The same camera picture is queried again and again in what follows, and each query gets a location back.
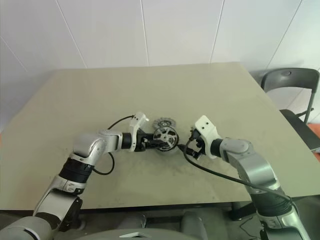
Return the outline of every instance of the orange object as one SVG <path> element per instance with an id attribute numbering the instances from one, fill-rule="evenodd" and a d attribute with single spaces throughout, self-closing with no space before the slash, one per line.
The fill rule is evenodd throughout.
<path id="1" fill-rule="evenodd" d="M 312 132 L 315 133 L 320 138 L 320 124 L 318 123 L 310 123 L 308 124 L 309 128 L 312 130 Z M 316 159 L 320 162 L 320 153 L 314 152 L 313 153 Z"/>

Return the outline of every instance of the table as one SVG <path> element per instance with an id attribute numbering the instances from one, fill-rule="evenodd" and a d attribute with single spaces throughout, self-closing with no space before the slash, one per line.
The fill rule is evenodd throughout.
<path id="1" fill-rule="evenodd" d="M 180 141 L 207 115 L 223 137 L 249 140 L 292 197 L 320 193 L 320 164 L 238 63 L 59 70 L 2 133 L 0 209 L 31 210 L 72 151 L 74 138 L 142 111 L 173 118 Z M 126 132 L 129 122 L 114 129 Z M 247 201 L 245 188 L 191 166 L 181 152 L 115 153 L 114 172 L 92 173 L 84 209 Z M 221 159 L 198 163 L 236 177 Z M 102 157 L 96 168 L 108 171 Z"/>

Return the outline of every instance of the floor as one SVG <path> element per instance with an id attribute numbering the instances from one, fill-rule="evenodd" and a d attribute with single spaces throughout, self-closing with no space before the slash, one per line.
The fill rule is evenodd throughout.
<path id="1" fill-rule="evenodd" d="M 300 218 L 312 240 L 320 239 L 320 197 L 311 196 L 296 201 Z M 228 209 L 214 207 L 144 211 L 148 228 L 170 229 L 178 231 L 179 217 L 185 211 L 196 212 L 202 219 L 209 240 L 254 240 L 260 239 L 261 225 L 257 216 L 250 216 L 240 221 L 231 221 L 227 216 Z M 55 240 L 73 240 L 96 232 L 114 229 L 127 215 L 126 212 L 92 213 L 82 215 L 86 221 L 83 230 L 59 232 Z M 0 213 L 0 229 L 14 222 L 19 217 Z"/>

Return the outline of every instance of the robotic arm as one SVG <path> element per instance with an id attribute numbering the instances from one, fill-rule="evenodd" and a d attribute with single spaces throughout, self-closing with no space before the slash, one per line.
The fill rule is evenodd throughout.
<path id="1" fill-rule="evenodd" d="M 126 133 L 107 129 L 98 134 L 81 135 L 75 141 L 73 152 L 61 172 L 55 176 L 37 204 L 33 216 L 21 218 L 1 230 L 0 238 L 50 240 L 57 231 L 64 232 L 77 227 L 82 205 L 79 195 L 83 193 L 86 182 L 101 155 L 120 149 L 141 152 L 146 149 L 169 151 L 176 147 L 179 138 L 176 137 L 176 143 L 168 141 L 169 128 L 162 133 L 160 131 L 157 136 L 143 132 L 141 127 L 147 121 L 147 117 L 138 112 L 133 116 Z M 251 196 L 263 226 L 260 233 L 262 240 L 310 239 L 296 208 L 289 197 L 285 197 L 270 164 L 255 152 L 249 141 L 222 139 L 206 116 L 202 116 L 195 123 L 191 132 L 187 145 L 177 145 L 183 149 L 185 157 L 187 154 L 195 158 L 200 155 L 207 155 L 211 159 L 221 157 L 237 169 L 242 181 L 248 183 L 246 190 Z M 188 148 L 193 140 L 197 141 L 199 152 Z M 186 159 L 194 166 L 206 169 L 188 157 Z"/>

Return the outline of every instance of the chair backrest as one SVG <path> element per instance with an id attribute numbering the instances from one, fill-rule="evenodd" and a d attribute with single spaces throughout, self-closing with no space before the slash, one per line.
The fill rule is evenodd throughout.
<path id="1" fill-rule="evenodd" d="M 267 72 L 261 87 L 265 92 L 284 87 L 298 87 L 317 91 L 319 72 L 309 68 L 280 68 Z"/>

